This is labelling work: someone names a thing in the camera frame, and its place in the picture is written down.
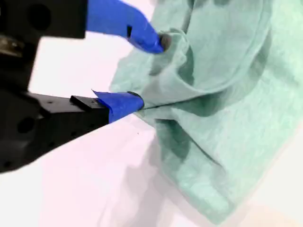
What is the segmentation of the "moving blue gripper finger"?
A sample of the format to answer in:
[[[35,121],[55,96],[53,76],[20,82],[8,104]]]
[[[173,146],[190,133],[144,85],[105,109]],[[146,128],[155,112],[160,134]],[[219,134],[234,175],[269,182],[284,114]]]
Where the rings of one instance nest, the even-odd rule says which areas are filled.
[[[28,0],[27,19],[41,36],[83,39],[85,32],[119,36],[148,53],[163,53],[166,35],[121,0]]]

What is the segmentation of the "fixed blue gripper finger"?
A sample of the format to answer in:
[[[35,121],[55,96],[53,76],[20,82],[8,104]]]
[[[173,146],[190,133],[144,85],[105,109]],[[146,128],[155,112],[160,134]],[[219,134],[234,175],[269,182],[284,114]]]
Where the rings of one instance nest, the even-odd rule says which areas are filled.
[[[22,168],[53,149],[144,107],[136,93],[62,98],[0,91],[0,171]]]

